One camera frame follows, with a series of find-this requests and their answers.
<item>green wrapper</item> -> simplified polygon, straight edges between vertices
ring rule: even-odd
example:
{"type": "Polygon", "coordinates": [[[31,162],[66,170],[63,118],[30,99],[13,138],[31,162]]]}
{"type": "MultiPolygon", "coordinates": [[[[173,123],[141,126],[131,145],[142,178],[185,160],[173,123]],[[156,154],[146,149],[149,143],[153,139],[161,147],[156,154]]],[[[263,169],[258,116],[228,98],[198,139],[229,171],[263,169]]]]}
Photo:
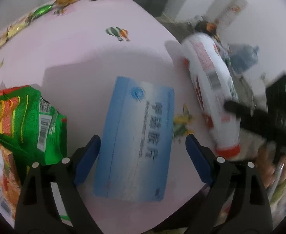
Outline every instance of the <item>green wrapper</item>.
{"type": "Polygon", "coordinates": [[[52,10],[53,4],[47,4],[44,6],[41,6],[40,8],[36,9],[35,12],[32,15],[31,20],[33,21],[34,19],[48,13],[50,10],[52,10]]]}
{"type": "Polygon", "coordinates": [[[30,86],[0,91],[0,143],[11,150],[21,181],[27,166],[66,156],[66,117],[30,86]]]}

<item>table surface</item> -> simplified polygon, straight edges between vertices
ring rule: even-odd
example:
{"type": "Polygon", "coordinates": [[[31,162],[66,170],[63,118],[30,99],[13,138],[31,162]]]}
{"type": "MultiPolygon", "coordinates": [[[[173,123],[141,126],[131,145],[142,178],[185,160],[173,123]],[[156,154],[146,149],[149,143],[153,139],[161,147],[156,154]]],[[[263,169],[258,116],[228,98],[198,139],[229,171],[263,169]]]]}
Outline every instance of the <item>table surface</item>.
{"type": "MultiPolygon", "coordinates": [[[[36,19],[0,50],[0,88],[31,85],[68,117],[68,155],[102,136],[117,76],[173,87],[175,115],[183,104],[193,116],[189,129],[213,147],[179,42],[132,0],[80,0],[64,15],[36,19]],[[105,33],[117,26],[129,32],[119,42],[105,33]]],[[[186,152],[185,137],[172,143],[164,200],[135,203],[93,195],[94,170],[78,190],[104,233],[139,234],[179,209],[203,183],[186,152]]]]}

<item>hot air balloon print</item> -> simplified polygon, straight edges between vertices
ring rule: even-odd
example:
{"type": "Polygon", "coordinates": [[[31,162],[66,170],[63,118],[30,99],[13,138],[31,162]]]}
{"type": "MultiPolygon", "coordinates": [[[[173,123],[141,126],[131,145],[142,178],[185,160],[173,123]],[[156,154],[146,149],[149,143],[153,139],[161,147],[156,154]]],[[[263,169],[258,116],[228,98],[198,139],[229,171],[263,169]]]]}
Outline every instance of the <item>hot air balloon print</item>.
{"type": "Polygon", "coordinates": [[[123,39],[120,37],[121,29],[119,27],[110,27],[106,29],[106,33],[112,36],[117,37],[119,41],[123,41],[123,39]]]}
{"type": "Polygon", "coordinates": [[[130,41],[130,39],[128,39],[128,31],[127,31],[127,30],[121,29],[120,35],[121,35],[122,37],[124,37],[124,38],[126,39],[126,41],[130,41]]]}

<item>green striped balloon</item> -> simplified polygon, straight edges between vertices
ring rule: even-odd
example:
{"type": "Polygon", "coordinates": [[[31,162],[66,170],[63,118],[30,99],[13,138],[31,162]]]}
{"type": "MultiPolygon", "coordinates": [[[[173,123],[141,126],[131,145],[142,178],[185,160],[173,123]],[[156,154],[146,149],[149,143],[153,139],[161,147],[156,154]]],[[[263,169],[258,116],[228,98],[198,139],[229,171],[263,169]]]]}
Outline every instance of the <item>green striped balloon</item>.
{"type": "Polygon", "coordinates": [[[105,31],[107,34],[117,37],[119,41],[123,41],[123,39],[120,37],[121,29],[119,27],[110,27],[105,31]]]}

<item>blue circular logo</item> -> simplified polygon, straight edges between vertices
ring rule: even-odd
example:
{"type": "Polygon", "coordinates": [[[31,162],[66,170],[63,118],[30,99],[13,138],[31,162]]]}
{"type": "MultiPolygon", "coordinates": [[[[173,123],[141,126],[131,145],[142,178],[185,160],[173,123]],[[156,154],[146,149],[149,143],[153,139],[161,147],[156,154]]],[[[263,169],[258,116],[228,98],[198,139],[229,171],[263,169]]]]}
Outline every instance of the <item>blue circular logo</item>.
{"type": "Polygon", "coordinates": [[[144,99],[144,90],[140,87],[133,87],[130,91],[130,96],[136,101],[144,99]]]}

